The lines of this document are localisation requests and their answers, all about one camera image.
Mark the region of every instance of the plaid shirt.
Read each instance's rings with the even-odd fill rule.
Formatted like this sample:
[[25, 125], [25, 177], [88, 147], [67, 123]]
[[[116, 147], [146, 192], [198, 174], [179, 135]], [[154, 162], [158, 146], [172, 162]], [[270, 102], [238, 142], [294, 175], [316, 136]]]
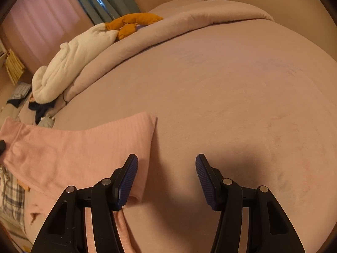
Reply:
[[24, 227], [25, 190], [4, 166], [0, 166], [0, 209]]
[[8, 100], [17, 100], [26, 98], [31, 88], [32, 85], [30, 85], [29, 83], [19, 82]]

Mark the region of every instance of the pink cloth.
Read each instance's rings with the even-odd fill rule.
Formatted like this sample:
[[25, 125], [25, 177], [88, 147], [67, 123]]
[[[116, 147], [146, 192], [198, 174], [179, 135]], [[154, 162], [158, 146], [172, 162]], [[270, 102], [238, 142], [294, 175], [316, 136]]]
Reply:
[[[23, 183], [46, 197], [27, 206], [31, 214], [48, 214], [64, 189], [91, 187], [110, 177], [134, 153], [139, 168], [130, 197], [141, 201], [148, 174], [155, 117], [146, 112], [84, 131], [61, 131], [25, 125], [7, 118], [0, 130], [6, 150], [0, 163]], [[122, 213], [115, 214], [125, 252], [134, 252]], [[91, 214], [86, 212], [87, 226]], [[89, 252], [95, 252], [93, 236], [87, 233]]]

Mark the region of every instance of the black clamp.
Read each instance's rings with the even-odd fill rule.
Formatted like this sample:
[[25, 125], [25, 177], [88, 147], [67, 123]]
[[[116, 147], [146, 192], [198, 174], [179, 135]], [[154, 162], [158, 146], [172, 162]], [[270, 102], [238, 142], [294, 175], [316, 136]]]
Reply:
[[243, 207], [249, 207], [247, 253], [305, 253], [289, 218], [267, 187], [241, 187], [223, 178], [203, 154], [197, 156], [195, 165], [207, 203], [221, 211], [211, 253], [238, 252]]
[[[92, 209], [97, 253], [124, 253], [112, 211], [126, 204], [138, 160], [130, 155], [125, 165], [93, 187], [69, 186], [53, 207], [32, 253], [87, 253], [84, 208]], [[203, 154], [196, 158], [197, 173], [207, 203], [221, 211], [211, 253], [237, 253], [242, 208], [249, 207], [247, 253], [305, 253], [290, 220], [270, 190], [241, 187], [210, 167]]]

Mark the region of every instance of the orange stuffed toy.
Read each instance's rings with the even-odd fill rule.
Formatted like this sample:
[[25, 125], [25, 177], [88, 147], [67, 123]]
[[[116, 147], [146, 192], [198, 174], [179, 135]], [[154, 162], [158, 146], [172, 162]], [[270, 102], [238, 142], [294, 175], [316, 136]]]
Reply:
[[148, 26], [150, 24], [161, 21], [163, 18], [152, 13], [131, 13], [119, 17], [116, 20], [106, 23], [107, 30], [119, 30], [118, 39], [122, 40], [125, 37], [136, 32], [138, 24]]

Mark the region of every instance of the metal rivet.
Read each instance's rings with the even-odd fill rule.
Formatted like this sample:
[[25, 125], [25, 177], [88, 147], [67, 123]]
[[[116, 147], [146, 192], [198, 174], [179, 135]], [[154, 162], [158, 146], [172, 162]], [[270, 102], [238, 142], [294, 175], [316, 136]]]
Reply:
[[111, 183], [111, 180], [108, 179], [108, 178], [102, 180], [102, 185], [104, 185], [104, 186], [107, 186], [110, 183]]
[[224, 184], [227, 184], [227, 185], [230, 185], [230, 184], [232, 184], [233, 183], [233, 181], [231, 180], [231, 179], [223, 179], [222, 180], [222, 182], [224, 183]]
[[264, 193], [268, 192], [268, 187], [260, 186], [260, 190]]
[[73, 186], [69, 186], [69, 187], [67, 187], [66, 189], [65, 189], [65, 191], [67, 192], [67, 193], [71, 193], [71, 192], [73, 192], [75, 190], [75, 187], [73, 187]]

